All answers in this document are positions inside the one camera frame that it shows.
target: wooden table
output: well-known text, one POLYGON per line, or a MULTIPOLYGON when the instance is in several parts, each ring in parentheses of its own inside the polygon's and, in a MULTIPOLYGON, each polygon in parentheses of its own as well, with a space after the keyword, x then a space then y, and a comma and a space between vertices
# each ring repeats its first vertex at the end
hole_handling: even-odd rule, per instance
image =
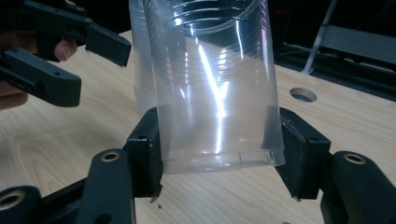
MULTIPOLYGON (((61 67, 82 79, 79 107, 55 107, 30 97, 26 105, 0 111, 0 190, 33 185, 45 196, 80 180, 92 157, 122 147, 140 119, 132 63, 120 68, 80 49, 61 67)), ((371 158, 396 185, 394 102, 282 67, 276 77, 280 105, 327 136, 332 152, 371 158), (309 89, 318 99, 297 101, 290 95, 293 88, 309 89)), ((295 202, 269 166, 164 175, 162 184, 157 202, 136 200, 138 223, 323 222, 319 200, 295 202)))

